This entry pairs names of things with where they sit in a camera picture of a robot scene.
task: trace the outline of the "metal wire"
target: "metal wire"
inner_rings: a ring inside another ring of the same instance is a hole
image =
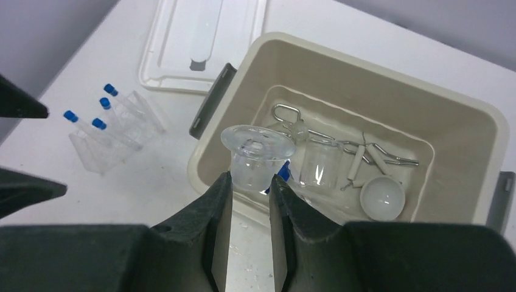
[[[295,107],[292,107],[290,105],[284,105],[283,103],[278,103],[276,104],[275,106],[273,106],[272,108],[272,115],[273,117],[277,120],[277,121],[280,121],[280,122],[285,122],[284,119],[280,118],[277,114],[276,114],[276,110],[278,108],[284,108],[286,110],[290,110],[290,111],[293,111],[296,113],[297,117],[296,117],[296,121],[301,119],[301,112],[300,110],[298,110],[297,108]],[[323,133],[320,133],[320,132],[317,132],[317,131],[313,131],[313,130],[308,130],[308,132],[310,134],[314,134],[315,136],[319,136],[319,137],[322,137],[324,139],[328,139],[328,140],[334,140],[334,141],[337,141],[340,145],[340,148],[342,149],[342,151],[344,151],[345,153],[347,154],[350,154],[350,155],[355,155],[357,153],[357,151],[353,151],[353,150],[350,150],[346,147],[346,145],[351,145],[353,147],[357,147],[360,146],[361,144],[357,143],[357,142],[354,142],[354,141],[340,141],[340,140],[336,140],[334,137],[332,136],[328,136],[326,134],[323,134]],[[364,132],[362,132],[362,139],[364,141],[364,145],[366,145],[366,138],[365,138],[365,134]],[[418,166],[419,165],[419,161],[417,160],[413,160],[413,159],[408,159],[408,158],[402,158],[402,157],[398,157],[394,154],[390,154],[389,152],[385,151],[385,149],[383,149],[381,146],[379,146],[378,144],[376,143],[368,143],[368,144],[372,144],[376,149],[378,149],[378,151],[380,153],[382,153],[383,155],[387,156],[388,158],[391,158],[391,159],[394,159],[394,160],[384,160],[386,164],[392,164],[392,165],[410,165],[410,166]],[[365,163],[369,164],[369,165],[376,165],[376,163],[372,160],[372,158],[368,157],[366,154],[364,154],[362,156],[362,160],[364,160]]]

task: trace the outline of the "beige plastic container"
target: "beige plastic container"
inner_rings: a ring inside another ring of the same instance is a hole
[[[204,193],[231,163],[220,133],[233,125],[275,123],[271,109],[277,103],[299,109],[313,130],[355,142],[362,142],[364,131],[368,142],[419,160],[418,167],[389,166],[406,193],[397,220],[486,223],[509,133],[496,108],[283,33],[268,33],[251,46],[202,134],[188,165],[197,192]],[[277,113],[295,120],[292,113]],[[303,156],[299,147],[291,159],[297,171]],[[367,220],[360,190],[340,190],[352,160],[343,155],[338,187],[327,196],[347,220]],[[357,179],[379,174],[362,164]],[[233,206],[270,225],[267,196],[235,192]]]

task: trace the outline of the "blue cap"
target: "blue cap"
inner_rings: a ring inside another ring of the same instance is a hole
[[[281,169],[277,172],[277,175],[281,176],[282,179],[285,181],[288,181],[290,178],[290,171],[288,170],[288,165],[290,164],[290,161],[286,161],[285,164],[281,167]],[[265,190],[265,193],[269,193],[270,188]]]
[[[101,120],[101,119],[99,119],[98,117],[97,117],[97,118],[95,118],[95,119],[93,120],[93,122],[91,122],[91,124],[92,124],[95,128],[99,128],[99,129],[101,129],[101,130],[105,130],[105,128],[108,126],[108,125],[106,125],[106,123],[105,123],[105,122],[102,122],[102,120]]]
[[[102,108],[104,108],[105,110],[111,108],[110,100],[107,97],[102,97],[99,101],[100,105],[102,105]]]
[[[106,86],[104,86],[104,91],[111,94],[112,96],[118,95],[118,91],[110,83],[108,83],[108,84],[106,84]]]
[[[65,111],[63,114],[63,117],[65,117],[67,120],[69,120],[72,123],[75,123],[79,120],[79,118],[74,114],[73,111]]]

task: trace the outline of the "white table surface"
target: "white table surface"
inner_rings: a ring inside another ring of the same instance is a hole
[[[151,92],[137,70],[158,0],[120,0],[41,98],[46,120],[24,120],[0,147],[0,165],[68,185],[63,198],[28,207],[0,221],[8,224],[143,223],[173,215],[199,194],[186,166],[197,141],[188,129],[202,96]],[[287,32],[384,67],[484,100],[516,125],[516,73],[417,35],[332,0],[269,0],[265,31]],[[102,87],[137,90],[150,97],[168,133],[108,172],[81,165],[62,118],[72,109],[91,119]],[[503,170],[516,170],[516,133]],[[516,246],[512,206],[506,238]],[[226,291],[273,291],[270,235],[246,218],[232,221]]]

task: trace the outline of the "test tube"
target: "test tube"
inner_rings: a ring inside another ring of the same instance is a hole
[[[72,122],[79,130],[86,133],[86,135],[90,136],[92,139],[97,141],[98,143],[106,146],[111,147],[113,145],[111,138],[107,136],[106,134],[102,133],[101,131],[92,128],[88,123],[85,121],[79,119],[77,115],[73,111],[66,111],[64,112],[63,116]]]
[[[116,88],[109,83],[106,84],[106,86],[104,86],[104,91],[109,93],[116,100],[118,100],[133,115],[137,116],[143,121],[151,122],[159,133],[165,133],[165,128],[163,127],[163,125],[161,125],[161,122],[159,121],[158,117],[152,111],[147,101],[140,94],[138,94],[138,92],[134,91],[133,94],[136,97],[136,99],[138,99],[143,108],[138,108],[134,103],[130,102],[128,99],[120,97]]]
[[[124,134],[121,134],[119,132],[116,132],[116,131],[113,131],[111,129],[109,130],[106,130],[108,128],[108,125],[102,121],[101,119],[99,118],[96,118],[93,120],[93,122],[91,122],[91,124],[102,130],[104,133],[106,133],[107,135],[109,135],[111,138],[119,141],[120,143],[123,143],[124,145],[126,145],[127,147],[130,147],[136,151],[140,150],[141,148],[143,148],[143,145],[140,144],[140,143],[137,143],[136,141],[132,140],[131,138],[127,137],[126,135]]]
[[[106,110],[106,117],[108,118],[109,125],[113,126],[113,129],[116,131],[122,131],[122,125],[120,124],[120,120],[116,116],[116,113],[111,106],[110,100],[107,97],[102,97],[100,100],[100,105],[102,108]]]
[[[342,153],[335,140],[309,139],[299,176],[301,185],[332,190],[337,182]]]
[[[140,120],[143,120],[144,122],[147,120],[145,118],[145,113],[140,108],[138,108],[134,103],[132,103],[130,100],[125,99],[124,97],[120,96],[118,94],[118,91],[113,87],[113,85],[111,85],[109,83],[106,84],[106,86],[104,86],[104,91],[109,93],[119,103],[121,103],[123,106],[125,106],[132,115],[134,115],[135,117],[137,117]]]

